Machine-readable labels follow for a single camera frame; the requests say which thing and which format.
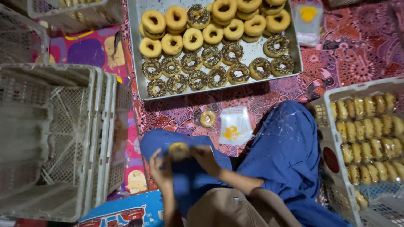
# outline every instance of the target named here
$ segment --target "metal baking tray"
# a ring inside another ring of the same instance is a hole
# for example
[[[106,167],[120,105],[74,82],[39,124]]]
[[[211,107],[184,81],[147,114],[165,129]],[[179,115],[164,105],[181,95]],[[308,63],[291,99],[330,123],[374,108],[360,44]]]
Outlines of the metal baking tray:
[[[190,88],[188,88],[187,92],[183,94],[176,94],[176,95],[171,95],[167,93],[166,96],[162,97],[157,97],[157,98],[149,98],[147,96],[147,84],[149,81],[144,77],[143,72],[142,72],[142,55],[140,54],[139,51],[139,44],[140,41],[142,40],[142,36],[139,32],[139,23],[141,21],[141,16],[142,14],[150,9],[155,9],[160,11],[163,15],[165,14],[166,9],[172,5],[178,5],[182,6],[184,8],[188,8],[193,4],[201,4],[203,6],[206,6],[209,3],[212,3],[213,0],[130,0],[128,1],[128,17],[129,17],[129,23],[130,23],[130,36],[132,40],[132,53],[133,53],[133,66],[134,70],[136,73],[136,85],[137,85],[137,90],[139,92],[139,97],[142,100],[149,101],[149,100],[155,100],[155,99],[164,99],[164,98],[170,98],[170,97],[176,97],[176,96],[181,96],[181,95],[189,95],[189,94],[195,94],[199,92],[209,92],[213,90],[219,90],[219,89],[226,89],[229,87],[235,87],[235,86],[242,86],[246,84],[252,84],[252,83],[258,83],[258,82],[264,82],[268,80],[274,80],[274,79],[279,79],[279,78],[284,78],[284,77],[290,77],[290,76],[296,76],[299,75],[303,71],[303,63],[302,63],[302,58],[300,54],[300,46],[299,43],[297,42],[296,38],[296,32],[295,32],[295,25],[293,23],[293,18],[292,18],[292,11],[291,11],[291,4],[290,2],[286,2],[285,4],[285,9],[290,13],[291,17],[291,22],[289,27],[283,32],[284,35],[289,37],[290,40],[290,45],[289,45],[289,55],[292,57],[293,61],[295,62],[295,68],[293,69],[293,74],[288,75],[288,76],[280,76],[280,77],[275,77],[275,76],[270,76],[267,79],[264,80],[254,80],[250,78],[247,83],[244,84],[236,84],[236,85],[231,85],[229,82],[227,83],[226,86],[220,87],[220,88],[207,88],[205,90],[200,90],[200,91],[192,91]],[[268,59],[269,61],[272,61],[272,58],[266,56],[262,50],[263,44],[267,39],[265,37],[261,37],[258,42],[253,42],[253,43],[246,43],[243,40],[240,41],[240,44],[243,46],[244,49],[244,55],[241,60],[241,63],[245,65],[249,65],[252,60],[254,60],[257,57],[264,57]],[[198,55],[202,54],[203,51],[202,49],[199,51]],[[178,57],[178,59],[181,59],[184,53],[181,53],[181,55]],[[224,63],[221,64],[227,71],[229,66],[225,65]],[[209,69],[206,68],[205,66],[202,66],[201,70],[205,72],[206,74],[209,72]],[[168,78],[164,75],[161,76],[161,79],[164,80],[165,82],[168,80]]]

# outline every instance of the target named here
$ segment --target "blue pants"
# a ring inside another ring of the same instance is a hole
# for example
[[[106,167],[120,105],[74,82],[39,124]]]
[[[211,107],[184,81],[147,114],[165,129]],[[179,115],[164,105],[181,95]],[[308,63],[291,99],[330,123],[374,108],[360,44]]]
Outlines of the blue pants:
[[[140,150],[149,161],[158,148],[164,154],[173,142],[210,145],[217,163],[231,170],[230,159],[214,148],[208,136],[188,137],[161,129],[151,130],[141,140]],[[263,179],[262,187],[278,194],[305,226],[347,225],[314,200],[320,185],[319,160],[317,127],[312,115],[301,104],[284,101],[264,121],[237,172]],[[172,169],[174,195],[183,217],[208,190],[228,187],[207,175],[194,158],[173,163]]]

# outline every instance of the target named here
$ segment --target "hand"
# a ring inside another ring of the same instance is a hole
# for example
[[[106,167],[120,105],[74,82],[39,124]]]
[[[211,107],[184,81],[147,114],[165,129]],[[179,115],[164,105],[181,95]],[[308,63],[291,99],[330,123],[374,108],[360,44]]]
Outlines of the hand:
[[[198,145],[190,149],[191,155],[198,161],[199,165],[211,176],[219,177],[221,167],[217,164],[213,156],[212,147],[208,145]]]
[[[171,162],[168,158],[157,157],[160,154],[161,149],[157,149],[154,154],[150,157],[150,176],[154,183],[159,188],[161,195],[173,196],[173,171],[171,170]]]

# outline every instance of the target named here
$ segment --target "brown shirt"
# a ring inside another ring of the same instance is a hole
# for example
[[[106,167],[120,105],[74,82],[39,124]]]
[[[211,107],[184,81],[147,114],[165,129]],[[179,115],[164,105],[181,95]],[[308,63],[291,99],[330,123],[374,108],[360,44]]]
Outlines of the brown shirt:
[[[189,227],[300,227],[282,199],[262,188],[246,196],[237,189],[214,188],[188,210]]]

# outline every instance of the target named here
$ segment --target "person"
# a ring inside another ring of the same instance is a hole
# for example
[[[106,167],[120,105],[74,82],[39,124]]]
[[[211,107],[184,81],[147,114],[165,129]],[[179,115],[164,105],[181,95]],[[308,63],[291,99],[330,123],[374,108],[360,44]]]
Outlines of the person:
[[[192,157],[170,162],[173,142]],[[189,137],[155,129],[140,150],[159,188],[165,226],[349,226],[315,201],[320,187],[320,146],[310,112],[281,102],[266,118],[251,150],[234,172],[227,155],[208,136]]]

